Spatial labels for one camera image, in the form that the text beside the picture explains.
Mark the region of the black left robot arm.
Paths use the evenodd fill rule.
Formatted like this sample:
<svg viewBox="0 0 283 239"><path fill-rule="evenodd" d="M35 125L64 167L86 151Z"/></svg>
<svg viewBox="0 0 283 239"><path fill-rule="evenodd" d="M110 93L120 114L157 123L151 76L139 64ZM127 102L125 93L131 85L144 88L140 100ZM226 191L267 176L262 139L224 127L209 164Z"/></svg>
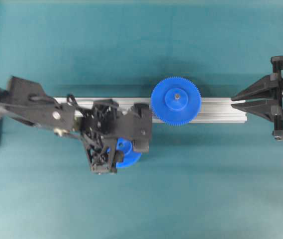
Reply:
<svg viewBox="0 0 283 239"><path fill-rule="evenodd" d="M152 138L152 111L146 103L125 109L113 99L103 99L86 108L71 94L60 103L39 83L18 77L10 78L7 89L0 88L0 118L4 116L80 140L96 174L117 172L117 164L124 161L117 147L120 139L130 142L133 152L147 153Z"/></svg>

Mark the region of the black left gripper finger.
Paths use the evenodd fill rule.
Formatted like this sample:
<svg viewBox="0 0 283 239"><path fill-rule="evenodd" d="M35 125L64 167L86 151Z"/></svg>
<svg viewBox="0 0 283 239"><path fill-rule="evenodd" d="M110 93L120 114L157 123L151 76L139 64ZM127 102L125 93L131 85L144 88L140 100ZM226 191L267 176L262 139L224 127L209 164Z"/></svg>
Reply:
<svg viewBox="0 0 283 239"><path fill-rule="evenodd" d="M123 151L117 150L117 138L97 138L95 141L82 136L90 171L95 174L116 174L118 162L123 162Z"/></svg>
<svg viewBox="0 0 283 239"><path fill-rule="evenodd" d="M116 136L132 142L133 151L148 153L152 139L152 111L148 104L134 103L116 120Z"/></svg>

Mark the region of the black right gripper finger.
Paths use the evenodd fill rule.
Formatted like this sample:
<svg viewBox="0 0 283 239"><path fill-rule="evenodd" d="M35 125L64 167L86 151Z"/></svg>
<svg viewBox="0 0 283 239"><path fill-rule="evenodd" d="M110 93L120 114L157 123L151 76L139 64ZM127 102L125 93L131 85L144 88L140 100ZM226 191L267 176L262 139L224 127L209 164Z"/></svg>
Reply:
<svg viewBox="0 0 283 239"><path fill-rule="evenodd" d="M243 103L232 104L232 108L256 115L268 121L274 121L274 115L271 112L271 107L275 105L275 100L257 100Z"/></svg>
<svg viewBox="0 0 283 239"><path fill-rule="evenodd" d="M270 99L273 97L274 75L265 75L246 89L240 91L231 98L232 101L242 101L251 99Z"/></svg>

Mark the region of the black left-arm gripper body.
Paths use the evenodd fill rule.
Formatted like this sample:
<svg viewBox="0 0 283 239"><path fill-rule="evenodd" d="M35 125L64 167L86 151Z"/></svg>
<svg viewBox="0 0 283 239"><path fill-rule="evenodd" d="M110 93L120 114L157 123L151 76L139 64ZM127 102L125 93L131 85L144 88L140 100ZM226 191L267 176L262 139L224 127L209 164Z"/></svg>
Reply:
<svg viewBox="0 0 283 239"><path fill-rule="evenodd" d="M116 149L117 139L109 136L109 124L116 119L119 104L112 99L93 101L90 109L75 104L82 114L80 124L84 149Z"/></svg>

